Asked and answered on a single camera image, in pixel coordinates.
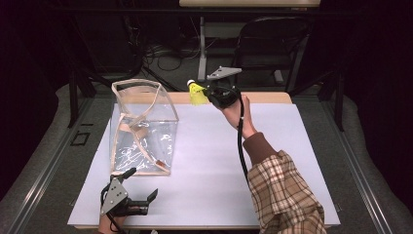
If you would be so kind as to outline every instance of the human arm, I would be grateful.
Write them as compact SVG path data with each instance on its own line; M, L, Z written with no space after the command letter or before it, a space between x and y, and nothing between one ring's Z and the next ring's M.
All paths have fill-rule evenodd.
M120 216L120 217L114 217L116 223L122 227L124 225L125 219L127 219L126 216ZM99 227L97 228L97 231L94 232L94 234L115 234L119 233L116 232L118 229L115 227L115 225L112 224L111 220L107 215L101 215L99 218Z
M261 233L325 233L324 211L291 157L277 152L252 123L249 100L244 103L244 149L252 168L247 178ZM221 109L238 127L241 103Z

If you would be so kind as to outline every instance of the transparent plastic box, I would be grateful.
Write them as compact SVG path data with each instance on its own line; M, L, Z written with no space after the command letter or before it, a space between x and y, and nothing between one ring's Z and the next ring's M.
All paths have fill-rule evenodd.
M135 167L138 175L169 175L179 122L165 88L130 79L112 84L111 174Z

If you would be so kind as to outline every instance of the wrist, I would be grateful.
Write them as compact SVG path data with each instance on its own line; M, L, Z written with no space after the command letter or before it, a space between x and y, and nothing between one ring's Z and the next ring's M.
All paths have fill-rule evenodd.
M258 133L258 132L255 130L255 128L253 126L247 127L247 128L246 128L246 126L243 127L243 138L244 139L247 139L247 138L251 137L252 135L254 135L256 133Z

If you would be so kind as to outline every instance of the plaid shirt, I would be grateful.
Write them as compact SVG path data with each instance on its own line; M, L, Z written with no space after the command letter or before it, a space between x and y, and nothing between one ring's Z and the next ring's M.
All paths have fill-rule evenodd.
M261 133L246 139L244 148L253 164L248 181L260 233L326 233L324 210L291 157Z

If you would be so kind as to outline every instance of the black cable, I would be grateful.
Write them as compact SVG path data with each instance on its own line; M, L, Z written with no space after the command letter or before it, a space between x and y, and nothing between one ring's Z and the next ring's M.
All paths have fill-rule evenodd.
M229 92L232 92L236 95L237 99L240 101L240 121L238 123L238 138L237 138L237 143L238 143L238 153L240 155L240 162L241 162L241 166L243 167L243 171L244 171L244 176L245 176L245 180L246 183L249 185L248 182L248 169L246 168L246 163L245 163L245 158L244 158L244 152L243 152L243 127L244 127L244 102L243 102L243 96L241 95L241 92L237 92L236 91L236 87L233 86L232 89L227 88L227 87L223 87L223 86L216 86L216 88L218 89L223 89L223 90L227 90Z
M142 68L145 71L147 71L151 76L153 76L155 79L157 79L164 87L167 87L167 88L171 89L172 91L183 92L183 90L177 88L176 86L174 86L170 82L166 81L164 78L162 78L157 73L155 73L153 70L151 70L149 67L143 66Z
M240 154L240 161L241 161L241 166L243 167L245 180L246 180L246 183L249 185L248 176L247 176L248 170L246 168L244 152L243 152L244 102L243 102L243 97L241 96L241 94L238 95L238 99L240 100L240 104L241 104L240 122L238 124L238 152Z

